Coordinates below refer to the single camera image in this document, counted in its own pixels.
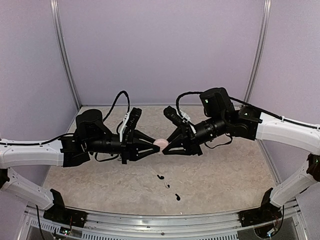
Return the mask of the left aluminium corner post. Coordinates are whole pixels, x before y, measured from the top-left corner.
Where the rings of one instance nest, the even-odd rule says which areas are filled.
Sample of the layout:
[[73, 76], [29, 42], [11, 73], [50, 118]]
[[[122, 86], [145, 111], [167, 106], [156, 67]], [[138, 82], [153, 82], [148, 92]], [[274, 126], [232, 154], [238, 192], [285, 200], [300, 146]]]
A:
[[75, 104], [76, 109], [79, 111], [82, 107], [80, 97], [78, 94], [78, 90], [73, 78], [70, 61], [68, 58], [68, 53], [64, 41], [64, 35], [63, 35], [63, 28], [62, 28], [62, 22], [60, 18], [60, 10], [59, 10], [59, 3], [57, 0], [50, 0], [50, 8], [52, 13], [52, 19], [53, 19], [53, 25], [55, 30], [55, 35], [57, 38], [57, 45], [60, 52], [60, 57], [62, 61], [62, 66], [65, 71], [66, 80], [68, 83], [68, 86], [70, 88], [71, 97], [73, 99], [73, 102]]

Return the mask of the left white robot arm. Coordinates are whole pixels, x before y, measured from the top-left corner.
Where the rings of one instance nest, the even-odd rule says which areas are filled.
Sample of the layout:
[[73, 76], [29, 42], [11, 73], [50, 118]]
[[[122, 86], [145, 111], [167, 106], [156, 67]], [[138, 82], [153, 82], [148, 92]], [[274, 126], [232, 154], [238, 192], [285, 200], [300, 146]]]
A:
[[119, 134], [112, 133], [104, 125], [100, 110], [89, 109], [76, 117], [76, 130], [73, 133], [45, 142], [1, 140], [0, 189], [49, 211], [57, 221], [66, 222], [70, 218], [70, 211], [65, 207], [61, 194], [21, 177], [13, 167], [78, 167], [90, 161], [90, 156], [95, 153], [116, 155], [126, 164], [158, 153], [160, 147], [154, 144], [155, 139], [136, 129], [141, 114], [142, 110], [135, 107], [127, 113]]

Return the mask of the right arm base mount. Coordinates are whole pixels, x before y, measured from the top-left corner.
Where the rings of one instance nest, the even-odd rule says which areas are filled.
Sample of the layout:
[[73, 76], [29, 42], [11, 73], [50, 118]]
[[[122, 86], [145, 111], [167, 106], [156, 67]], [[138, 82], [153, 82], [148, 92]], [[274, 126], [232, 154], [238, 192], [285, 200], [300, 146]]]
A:
[[243, 228], [274, 221], [277, 218], [280, 219], [282, 215], [283, 214], [280, 210], [273, 212], [270, 210], [261, 210], [259, 208], [243, 210], [238, 213], [238, 217]]

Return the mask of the pink earbud charging case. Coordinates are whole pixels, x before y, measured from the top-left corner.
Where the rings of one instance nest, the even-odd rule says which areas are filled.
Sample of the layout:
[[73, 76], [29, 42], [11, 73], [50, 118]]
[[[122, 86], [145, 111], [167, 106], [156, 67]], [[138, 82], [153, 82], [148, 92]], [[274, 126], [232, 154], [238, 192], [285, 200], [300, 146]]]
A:
[[160, 151], [163, 151], [169, 145], [169, 142], [166, 139], [158, 138], [153, 142], [153, 144], [158, 146]]

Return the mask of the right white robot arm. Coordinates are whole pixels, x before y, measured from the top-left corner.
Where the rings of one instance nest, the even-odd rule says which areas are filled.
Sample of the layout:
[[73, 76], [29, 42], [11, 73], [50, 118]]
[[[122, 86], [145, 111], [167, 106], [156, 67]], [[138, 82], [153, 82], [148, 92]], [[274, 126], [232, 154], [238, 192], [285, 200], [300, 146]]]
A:
[[306, 162], [280, 185], [268, 190], [256, 210], [256, 218], [266, 222], [276, 209], [320, 181], [320, 127], [294, 121], [243, 102], [236, 110], [223, 87], [215, 87], [198, 93], [207, 120], [198, 124], [190, 122], [179, 107], [168, 106], [163, 113], [177, 128], [167, 138], [164, 155], [202, 155], [201, 145], [227, 135], [247, 140], [278, 142], [305, 150]]

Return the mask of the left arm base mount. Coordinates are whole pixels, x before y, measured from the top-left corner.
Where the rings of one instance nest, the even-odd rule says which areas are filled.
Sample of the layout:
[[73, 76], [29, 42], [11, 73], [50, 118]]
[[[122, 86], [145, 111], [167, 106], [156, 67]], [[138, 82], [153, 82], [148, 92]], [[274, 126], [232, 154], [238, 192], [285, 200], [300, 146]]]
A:
[[87, 220], [88, 213], [81, 210], [75, 210], [71, 208], [60, 208], [60, 207], [51, 207], [48, 210], [44, 211], [43, 218], [68, 225], [71, 227], [79, 227], [83, 228], [86, 220]]

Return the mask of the aluminium corner post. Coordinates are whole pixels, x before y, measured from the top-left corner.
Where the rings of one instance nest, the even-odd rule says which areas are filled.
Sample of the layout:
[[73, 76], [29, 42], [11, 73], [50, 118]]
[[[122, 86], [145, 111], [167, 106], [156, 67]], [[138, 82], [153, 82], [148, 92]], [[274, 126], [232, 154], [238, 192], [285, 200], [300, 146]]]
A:
[[78, 94], [78, 90], [73, 78], [70, 61], [68, 58], [68, 53], [64, 41], [64, 35], [63, 35], [63, 28], [62, 28], [62, 22], [60, 18], [60, 10], [59, 10], [59, 3], [57, 0], [50, 0], [50, 8], [52, 13], [52, 19], [53, 19], [53, 25], [55, 30], [55, 35], [57, 38], [57, 45], [60, 52], [60, 57], [62, 61], [62, 66], [65, 71], [66, 80], [68, 83], [68, 86], [70, 88], [71, 97], [73, 99], [73, 102], [75, 104], [76, 109], [79, 111], [82, 107], [80, 97]]
[[259, 72], [259, 67], [260, 67], [262, 56], [263, 56], [265, 40], [268, 32], [271, 7], [272, 7], [272, 1], [265, 0], [263, 5], [262, 20], [261, 20], [261, 25], [259, 30], [257, 47], [256, 47], [254, 59], [253, 59], [253, 65], [251, 68], [250, 76], [249, 76], [249, 82], [248, 82], [245, 96], [244, 96], [245, 102], [250, 101], [251, 96], [253, 94], [254, 86], [257, 80], [257, 75]]

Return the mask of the right aluminium corner post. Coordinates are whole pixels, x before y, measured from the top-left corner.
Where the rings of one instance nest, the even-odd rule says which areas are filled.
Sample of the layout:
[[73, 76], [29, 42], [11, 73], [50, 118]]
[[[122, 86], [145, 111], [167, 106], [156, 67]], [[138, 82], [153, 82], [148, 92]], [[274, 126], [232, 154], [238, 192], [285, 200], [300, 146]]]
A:
[[249, 76], [249, 82], [248, 82], [245, 96], [244, 96], [245, 102], [250, 101], [251, 96], [253, 94], [254, 86], [257, 80], [257, 75], [259, 72], [259, 67], [260, 67], [262, 56], [263, 56], [265, 40], [268, 32], [271, 7], [272, 7], [272, 1], [265, 0], [263, 5], [262, 20], [261, 20], [261, 25], [259, 30], [257, 47], [256, 47], [254, 59], [253, 59], [253, 65], [251, 68], [250, 76]]

